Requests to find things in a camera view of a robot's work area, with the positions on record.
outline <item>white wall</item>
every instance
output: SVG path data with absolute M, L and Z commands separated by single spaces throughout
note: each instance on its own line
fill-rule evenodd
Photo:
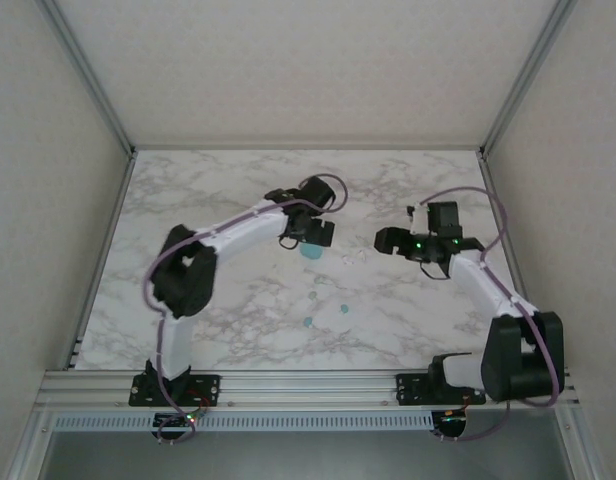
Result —
M 0 2 L 0 477 L 74 331 L 124 163 L 35 3 Z
M 59 0 L 136 145 L 469 145 L 555 0 Z
M 616 478 L 616 0 L 579 1 L 490 165 Z

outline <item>vented panel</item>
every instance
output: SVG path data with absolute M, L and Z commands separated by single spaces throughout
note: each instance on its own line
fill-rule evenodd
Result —
M 139 432 L 156 430 L 154 412 L 65 413 L 57 418 L 58 432 Z M 428 411 L 409 412 L 216 412 L 202 418 L 197 428 L 209 432 L 325 432 L 430 430 Z M 165 428 L 181 431 L 186 428 Z

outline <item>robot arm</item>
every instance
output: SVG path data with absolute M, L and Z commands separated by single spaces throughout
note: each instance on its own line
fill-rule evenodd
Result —
M 538 348 L 523 308 L 538 326 L 557 371 L 559 391 L 564 387 L 563 331 L 559 317 L 553 312 L 540 312 L 506 282 L 492 273 L 487 260 L 481 259 L 484 247 L 475 238 L 464 238 L 459 225 L 456 202 L 428 205 L 428 233 L 416 225 L 420 219 L 413 207 L 410 230 L 397 227 L 377 232 L 375 248 L 385 254 L 404 256 L 419 263 L 436 263 L 443 273 L 467 293 L 483 318 L 492 320 L 483 352 L 451 354 L 433 359 L 443 365 L 444 386 L 470 387 L 485 391 L 496 401 L 548 395 L 552 379 Z M 512 292 L 512 301 L 507 292 Z
M 305 200 L 319 208 L 334 202 L 332 189 L 318 177 L 310 177 L 300 189 L 274 190 L 264 200 L 221 225 L 188 230 L 173 228 L 162 252 L 200 234 L 202 242 L 193 242 L 167 257 L 155 269 L 151 281 L 153 295 L 168 307 L 161 353 L 153 353 L 146 369 L 152 373 L 156 356 L 161 355 L 163 376 L 172 381 L 190 370 L 190 342 L 199 313 L 212 297 L 217 267 L 238 253 L 271 239 L 291 238 L 298 242 L 330 246 L 332 222 L 315 217 L 321 213 L 293 200 Z

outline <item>white marble tabletop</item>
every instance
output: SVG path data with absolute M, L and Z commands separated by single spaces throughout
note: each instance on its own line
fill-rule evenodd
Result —
M 324 216 L 336 225 L 332 247 L 310 260 L 271 241 L 223 265 L 199 314 L 193 368 L 422 368 L 435 354 L 482 349 L 490 319 L 452 281 L 429 280 L 416 263 L 373 249 L 381 228 L 408 228 L 408 205 L 450 187 L 483 187 L 474 152 L 144 151 L 76 368 L 143 369 L 158 317 L 142 303 L 141 279 L 172 227 L 221 222 L 320 172 L 340 175 L 351 194 L 344 210 Z M 495 237 L 486 197 L 447 199 L 459 202 L 465 236 Z M 500 247 L 491 258 L 509 279 Z

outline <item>gray floor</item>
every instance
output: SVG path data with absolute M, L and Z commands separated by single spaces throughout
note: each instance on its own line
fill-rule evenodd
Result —
M 499 412 L 472 413 L 471 431 Z M 441 444 L 429 432 L 205 433 L 174 447 L 149 434 L 59 433 L 43 479 L 570 479 L 550 411 L 513 412 L 496 435 Z

